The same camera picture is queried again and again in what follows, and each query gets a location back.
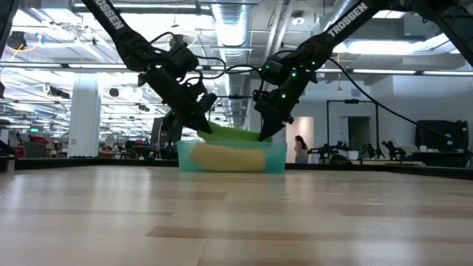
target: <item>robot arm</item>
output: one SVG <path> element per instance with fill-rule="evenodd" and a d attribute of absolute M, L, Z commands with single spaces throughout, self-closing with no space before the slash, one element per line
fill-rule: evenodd
<path fill-rule="evenodd" d="M 290 112 L 313 79 L 313 71 L 322 67 L 338 44 L 381 10 L 414 11 L 435 22 L 473 65 L 473 30 L 469 29 L 473 15 L 458 0 L 360 0 L 323 33 L 307 39 L 284 58 L 277 54 L 269 57 L 263 65 L 262 77 L 279 88 L 253 92 L 254 108 L 264 120 L 260 140 L 283 129 L 284 122 L 293 122 Z"/>
<path fill-rule="evenodd" d="M 126 24 L 110 0 L 82 2 L 110 35 L 126 67 L 131 71 L 141 72 L 138 84 L 148 83 L 163 102 L 169 105 L 171 112 L 166 115 L 166 119 L 171 121 L 167 123 L 177 120 L 180 125 L 210 134 L 211 129 L 205 119 L 205 113 L 217 96 L 207 93 L 202 79 L 194 85 L 177 82 L 177 79 L 183 78 L 187 72 L 195 70 L 199 65 L 199 60 L 186 44 L 176 41 L 169 51 L 155 48 Z M 199 102 L 197 96 L 200 93 L 195 92 L 204 93 Z"/>

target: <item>doorway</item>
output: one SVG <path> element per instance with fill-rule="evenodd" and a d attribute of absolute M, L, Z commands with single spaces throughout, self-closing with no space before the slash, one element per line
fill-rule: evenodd
<path fill-rule="evenodd" d="M 353 151 L 363 151 L 363 145 L 370 143 L 370 118 L 348 117 L 348 146 Z"/>

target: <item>black cable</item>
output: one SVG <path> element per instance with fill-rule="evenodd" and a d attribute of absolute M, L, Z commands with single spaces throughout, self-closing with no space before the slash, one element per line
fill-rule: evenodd
<path fill-rule="evenodd" d="M 227 64 L 225 63 L 225 61 L 221 58 L 218 58 L 218 57 L 205 57 L 205 56 L 198 56 L 196 55 L 195 57 L 197 58 L 200 58 L 200 59 L 205 59 L 205 60 L 216 60 L 216 61 L 219 61 L 220 63 L 222 63 L 223 65 L 223 69 L 226 69 L 227 68 Z"/>
<path fill-rule="evenodd" d="M 149 43 L 150 43 L 150 44 L 153 44 L 155 41 L 161 39 L 162 37 L 164 37 L 164 36 L 166 36 L 166 35 L 171 35 L 172 38 L 174 38 L 174 40 L 178 41 L 177 38 L 176 38 L 176 35 L 175 35 L 174 33 L 172 33 L 172 32 L 165 32 L 165 33 L 159 35 L 158 37 L 152 39 Z"/>
<path fill-rule="evenodd" d="M 241 70 L 241 71 L 235 71 L 235 72 L 230 72 L 228 73 L 229 71 L 231 71 L 232 69 L 235 69 L 237 67 L 248 67 L 250 69 L 248 70 Z M 259 75 L 259 78 L 261 79 L 261 84 L 259 85 L 259 91 L 262 91 L 263 90 L 263 85 L 265 84 L 265 80 L 263 79 L 262 75 L 261 75 L 261 72 L 259 71 L 259 68 L 256 67 L 256 66 L 251 66 L 249 64 L 239 64 L 239 65 L 234 65 L 234 66 L 230 66 L 228 68 L 224 68 L 224 70 L 218 74 L 218 75 L 215 75 L 213 77 L 193 77 L 193 78 L 188 78 L 186 80 L 185 83 L 188 83 L 189 81 L 192 81 L 192 80 L 196 80 L 196 79 L 206 79 L 206 80 L 214 80 L 214 79 L 218 79 L 218 78 L 221 78 L 224 74 L 242 74 L 242 73 L 246 73 L 246 72 L 251 72 L 251 71 L 256 71 Z"/>
<path fill-rule="evenodd" d="M 280 54 L 286 53 L 286 52 L 292 52 L 292 51 L 294 51 L 294 50 L 282 50 L 282 51 L 279 51 L 279 52 L 275 52 L 275 53 L 273 54 L 273 56 L 275 56 L 275 55 L 280 55 Z"/>
<path fill-rule="evenodd" d="M 370 99 L 374 104 L 377 104 L 377 105 L 380 106 L 382 109 L 384 109 L 384 110 L 390 112 L 391 114 L 393 114 L 393 115 L 395 115 L 395 116 L 397 116 L 397 117 L 399 117 L 399 118 L 404 119 L 405 121 L 407 121 L 407 122 L 409 122 L 409 123 L 412 123 L 412 124 L 414 124 L 414 125 L 416 125 L 416 126 L 419 126 L 419 127 L 423 128 L 423 129 L 426 129 L 426 130 L 428 130 L 428 131 L 430 131 L 430 132 L 432 132 L 432 133 L 438 134 L 439 136 L 443 136 L 443 137 L 445 137 L 446 139 L 448 139 L 448 140 L 450 140 L 450 141 L 453 141 L 452 138 L 447 137 L 445 134 L 442 134 L 442 133 L 440 133 L 440 132 L 438 132 L 438 131 L 436 131 L 436 130 L 434 130 L 434 129 L 431 129 L 430 127 L 425 126 L 425 125 L 423 125 L 423 124 L 421 124 L 421 123 L 417 123 L 417 122 L 415 122 L 414 120 L 412 120 L 412 119 L 410 119 L 410 118 L 407 118 L 407 117 L 405 117 L 405 116 L 403 116 L 403 115 L 401 115 L 401 114 L 399 114 L 399 113 L 397 113 L 397 112 L 395 112 L 395 111 L 392 111 L 391 109 L 389 109 L 388 107 L 386 107 L 384 104 L 378 102 L 375 98 L 371 97 L 367 92 L 365 92 L 365 91 L 356 83 L 356 81 L 354 81 L 354 80 L 352 79 L 352 77 L 350 77 L 350 74 L 348 74 L 348 72 L 345 70 L 344 67 L 341 66 L 341 64 L 339 64 L 337 61 L 333 60 L 332 58 L 328 58 L 328 60 L 332 61 L 332 62 L 341 70 L 341 72 L 348 78 L 348 80 L 353 84 L 353 86 L 355 86 L 357 90 L 359 90 L 364 96 L 366 96 L 368 99 Z"/>

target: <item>person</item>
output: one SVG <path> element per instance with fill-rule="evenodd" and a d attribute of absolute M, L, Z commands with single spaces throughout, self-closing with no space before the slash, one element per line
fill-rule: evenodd
<path fill-rule="evenodd" d="M 296 163 L 309 163 L 309 155 L 307 154 L 307 144 L 301 136 L 296 136 Z"/>

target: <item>wooden table surface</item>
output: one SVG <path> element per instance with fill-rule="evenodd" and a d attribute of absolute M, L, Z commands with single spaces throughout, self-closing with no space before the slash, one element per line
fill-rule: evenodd
<path fill-rule="evenodd" d="M 77 167 L 0 177 L 1 265 L 473 265 L 473 183 Z"/>

